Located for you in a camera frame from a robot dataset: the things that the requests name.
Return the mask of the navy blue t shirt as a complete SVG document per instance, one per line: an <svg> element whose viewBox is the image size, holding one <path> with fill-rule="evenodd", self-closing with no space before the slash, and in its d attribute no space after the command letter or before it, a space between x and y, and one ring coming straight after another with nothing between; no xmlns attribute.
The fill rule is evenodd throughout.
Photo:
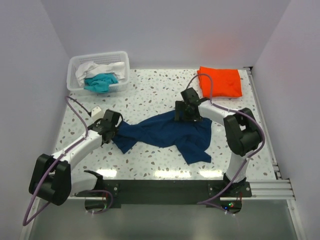
<svg viewBox="0 0 320 240"><path fill-rule="evenodd" d="M124 154L142 142L159 148L176 146L188 165L210 163L212 158L206 150L211 144L212 121L175 121L174 117L172 110L138 124L122 122L112 141Z"/></svg>

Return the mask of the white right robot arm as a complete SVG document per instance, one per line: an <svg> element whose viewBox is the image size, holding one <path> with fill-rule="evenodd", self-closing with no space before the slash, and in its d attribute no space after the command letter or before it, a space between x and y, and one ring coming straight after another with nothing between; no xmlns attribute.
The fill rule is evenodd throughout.
<svg viewBox="0 0 320 240"><path fill-rule="evenodd" d="M181 92L182 100L175 102L175 121L200 122L204 119L224 126L227 145L231 150L229 166L223 175L223 192L230 197L240 190L246 180L249 158L265 144L265 134L249 108L236 110L200 98L191 87Z"/></svg>

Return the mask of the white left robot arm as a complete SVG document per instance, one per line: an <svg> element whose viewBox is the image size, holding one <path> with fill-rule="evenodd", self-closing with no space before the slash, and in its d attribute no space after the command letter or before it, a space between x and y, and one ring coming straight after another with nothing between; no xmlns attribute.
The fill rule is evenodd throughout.
<svg viewBox="0 0 320 240"><path fill-rule="evenodd" d="M42 154L35 163L28 191L56 206L81 192L99 196L104 190L103 176L85 170L80 176L72 170L91 152L110 143L123 122L121 113L106 110L76 141L52 155Z"/></svg>

